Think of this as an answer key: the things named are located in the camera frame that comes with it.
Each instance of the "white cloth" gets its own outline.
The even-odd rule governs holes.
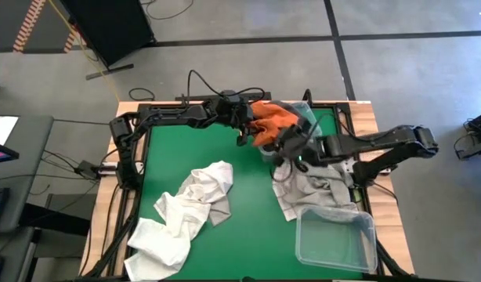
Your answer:
[[[181,270],[208,217],[213,226],[230,217],[226,194],[233,184],[232,165],[224,161],[194,169],[173,197],[165,192],[154,207],[165,225],[139,219],[128,245],[138,250],[124,261],[131,281],[161,280]]]

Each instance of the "green mat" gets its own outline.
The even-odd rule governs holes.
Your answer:
[[[314,110],[316,117],[332,113]],[[336,134],[335,120],[320,122],[324,135]],[[207,129],[187,126],[153,128],[146,162],[139,216],[164,223],[155,201],[176,194],[195,168],[215,161],[233,166],[228,198],[232,216],[217,227],[206,222],[181,271],[170,279],[357,279],[361,273],[307,266],[295,256],[296,221],[286,222],[272,190],[269,165],[257,148],[236,145],[237,131],[221,125]]]

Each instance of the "monitor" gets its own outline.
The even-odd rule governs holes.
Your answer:
[[[0,162],[16,160],[20,155],[9,148],[0,145]]]

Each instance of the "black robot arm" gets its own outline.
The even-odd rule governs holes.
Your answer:
[[[119,153],[117,178],[121,188],[137,190],[142,178],[136,170],[135,153],[138,141],[154,126],[188,125],[191,128],[207,128],[218,123],[240,130],[237,145],[248,141],[251,131],[248,125],[254,120],[248,101],[235,92],[224,91],[218,99],[181,108],[148,105],[122,114],[110,122],[110,130]]]
[[[386,132],[365,135],[337,134],[309,138],[297,125],[283,129],[275,142],[279,158],[295,162],[304,161],[312,166],[327,166],[347,160],[359,153],[388,150],[371,161],[358,161],[353,165],[355,183],[366,186],[378,174],[410,157],[430,158],[439,148],[430,129],[421,126],[400,125]]]

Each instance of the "concrete floor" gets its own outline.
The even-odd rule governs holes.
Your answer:
[[[159,0],[150,11],[163,16],[187,3]],[[340,34],[481,30],[479,0],[342,0],[332,5]],[[183,15],[152,27],[157,40],[164,41],[331,33],[324,4],[317,0],[196,0]],[[373,102],[379,128],[427,125],[440,145],[435,158],[407,161],[392,174],[416,273],[481,281],[481,158],[462,162],[453,152],[455,139],[464,134],[461,124],[481,114],[481,37],[342,44],[356,98]],[[123,100],[133,87],[152,89],[159,100],[174,99],[186,91],[186,73],[192,68],[217,89],[260,86],[274,99],[299,99],[310,88],[314,99],[346,99],[333,42],[144,49],[118,64],[123,63],[135,68],[109,77]],[[81,52],[0,54],[0,114],[109,121],[117,100],[103,79],[84,79],[94,71]],[[192,93],[209,94],[198,81]],[[106,152],[108,139],[103,126],[56,122],[47,147],[96,161]],[[51,193],[88,188],[88,183],[39,179],[34,189],[48,183]],[[45,196],[30,201],[44,203]]]

